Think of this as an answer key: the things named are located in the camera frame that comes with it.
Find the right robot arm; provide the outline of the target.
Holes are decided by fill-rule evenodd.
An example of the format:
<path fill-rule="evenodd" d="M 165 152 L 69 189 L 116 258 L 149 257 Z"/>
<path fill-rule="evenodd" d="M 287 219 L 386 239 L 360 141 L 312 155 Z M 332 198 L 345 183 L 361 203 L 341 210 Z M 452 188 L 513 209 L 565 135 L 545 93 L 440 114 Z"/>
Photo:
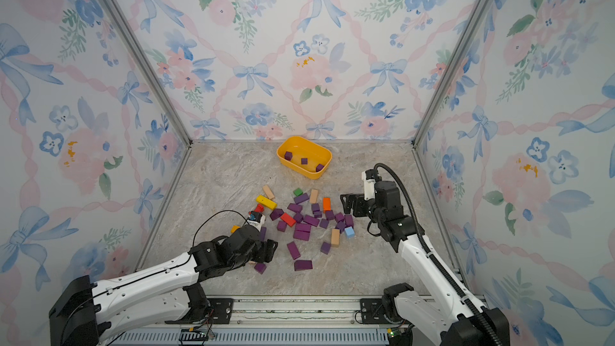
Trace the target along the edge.
<path fill-rule="evenodd" d="M 435 345 L 508 345 L 509 321 L 500 309 L 488 309 L 460 281 L 432 246 L 413 213 L 401 199 L 407 192 L 392 181 L 365 182 L 362 194 L 343 194 L 344 211 L 367 217 L 380 237 L 392 246 L 426 286 L 426 301 L 409 285 L 386 288 L 383 305 L 387 316 L 407 320 Z"/>

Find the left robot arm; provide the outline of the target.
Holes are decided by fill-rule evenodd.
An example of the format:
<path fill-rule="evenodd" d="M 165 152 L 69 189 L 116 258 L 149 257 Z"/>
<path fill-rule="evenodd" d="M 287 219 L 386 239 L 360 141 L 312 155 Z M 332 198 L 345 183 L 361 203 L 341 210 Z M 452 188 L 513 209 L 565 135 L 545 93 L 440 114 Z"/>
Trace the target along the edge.
<path fill-rule="evenodd" d="M 98 345 L 147 325 L 202 323 L 213 310 L 202 283 L 250 262 L 267 264 L 277 248 L 275 240 L 262 240 L 256 227 L 244 225 L 139 272 L 98 282 L 76 278 L 49 312 L 50 342 Z"/>

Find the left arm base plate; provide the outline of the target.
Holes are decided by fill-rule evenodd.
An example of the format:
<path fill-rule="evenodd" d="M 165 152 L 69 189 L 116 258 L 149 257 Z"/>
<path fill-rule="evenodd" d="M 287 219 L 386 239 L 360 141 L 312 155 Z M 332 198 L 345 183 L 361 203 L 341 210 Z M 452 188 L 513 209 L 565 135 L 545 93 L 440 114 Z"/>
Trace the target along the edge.
<path fill-rule="evenodd" d="M 197 309 L 189 309 L 179 320 L 166 320 L 166 325 L 229 325 L 231 323 L 233 306 L 232 298 L 210 299 Z"/>

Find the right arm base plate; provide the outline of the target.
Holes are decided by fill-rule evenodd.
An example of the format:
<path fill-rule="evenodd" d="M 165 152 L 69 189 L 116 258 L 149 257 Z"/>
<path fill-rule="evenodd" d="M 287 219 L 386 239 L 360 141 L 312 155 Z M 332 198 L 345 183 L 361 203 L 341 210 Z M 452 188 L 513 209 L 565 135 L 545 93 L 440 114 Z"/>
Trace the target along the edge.
<path fill-rule="evenodd" d="M 381 298 L 361 298 L 359 300 L 357 322 L 361 325 L 398 325 L 384 310 Z"/>

